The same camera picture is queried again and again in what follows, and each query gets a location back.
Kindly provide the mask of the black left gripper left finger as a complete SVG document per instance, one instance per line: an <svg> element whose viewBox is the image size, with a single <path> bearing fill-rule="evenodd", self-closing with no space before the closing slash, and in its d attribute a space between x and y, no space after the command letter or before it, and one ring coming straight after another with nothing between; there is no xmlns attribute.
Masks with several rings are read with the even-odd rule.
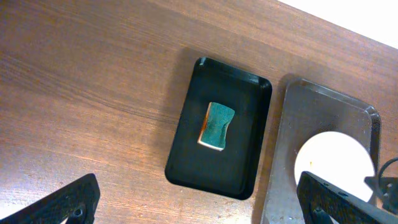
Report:
<svg viewBox="0 0 398 224"><path fill-rule="evenodd" d="M92 224L100 199L94 174L86 174L18 212L1 223L85 223Z"/></svg>

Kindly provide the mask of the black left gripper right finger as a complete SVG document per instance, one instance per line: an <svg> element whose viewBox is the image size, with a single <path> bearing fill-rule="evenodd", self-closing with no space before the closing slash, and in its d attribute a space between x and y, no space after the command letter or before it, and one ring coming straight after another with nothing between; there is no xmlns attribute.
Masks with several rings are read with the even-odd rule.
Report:
<svg viewBox="0 0 398 224"><path fill-rule="evenodd" d="M297 197L306 224L396 224L397 217L341 190L311 172L302 172Z"/></svg>

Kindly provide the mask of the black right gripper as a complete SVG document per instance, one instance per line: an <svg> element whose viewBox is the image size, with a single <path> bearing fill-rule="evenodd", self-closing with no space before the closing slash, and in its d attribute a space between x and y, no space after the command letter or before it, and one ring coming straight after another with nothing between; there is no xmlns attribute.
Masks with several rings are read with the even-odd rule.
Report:
<svg viewBox="0 0 398 224"><path fill-rule="evenodd" d="M366 177L364 181L381 199L383 209L397 215L397 177Z"/></svg>

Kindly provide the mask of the cream plate with red stain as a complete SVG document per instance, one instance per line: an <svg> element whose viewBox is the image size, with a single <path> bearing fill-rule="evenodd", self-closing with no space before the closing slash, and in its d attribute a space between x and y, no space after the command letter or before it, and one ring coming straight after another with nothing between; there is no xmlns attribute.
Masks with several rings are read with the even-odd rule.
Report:
<svg viewBox="0 0 398 224"><path fill-rule="evenodd" d="M373 195L364 179L375 175L374 163L365 147L347 134L327 131L307 140L295 159L296 183L304 171L365 202Z"/></svg>

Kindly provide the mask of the green and yellow sponge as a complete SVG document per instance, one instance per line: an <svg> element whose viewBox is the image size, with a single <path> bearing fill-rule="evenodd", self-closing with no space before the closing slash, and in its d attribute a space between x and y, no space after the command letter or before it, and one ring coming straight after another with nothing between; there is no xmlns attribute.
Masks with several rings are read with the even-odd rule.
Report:
<svg viewBox="0 0 398 224"><path fill-rule="evenodd" d="M222 151L226 147L226 133L235 111L225 105L210 102L197 143Z"/></svg>

